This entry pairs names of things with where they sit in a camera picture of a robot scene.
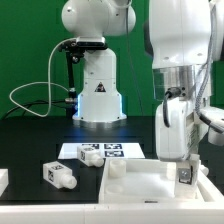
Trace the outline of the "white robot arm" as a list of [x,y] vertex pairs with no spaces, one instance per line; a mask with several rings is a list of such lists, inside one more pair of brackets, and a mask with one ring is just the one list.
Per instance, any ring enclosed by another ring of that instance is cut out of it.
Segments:
[[83,65],[83,89],[73,119],[87,125],[125,119],[116,88],[117,61],[106,40],[127,38],[123,57],[153,77],[155,147],[162,161],[184,161],[207,139],[224,146],[224,109],[211,105],[214,62],[224,59],[224,0],[141,0],[138,22],[132,0],[67,0],[66,48]]

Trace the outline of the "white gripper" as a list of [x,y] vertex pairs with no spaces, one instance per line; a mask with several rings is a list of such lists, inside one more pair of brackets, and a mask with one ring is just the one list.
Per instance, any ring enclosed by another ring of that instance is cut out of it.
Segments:
[[163,105],[156,110],[156,153],[161,161],[185,161],[198,152],[199,127],[194,123],[194,113],[189,101],[178,98],[167,102],[168,121],[163,119]]

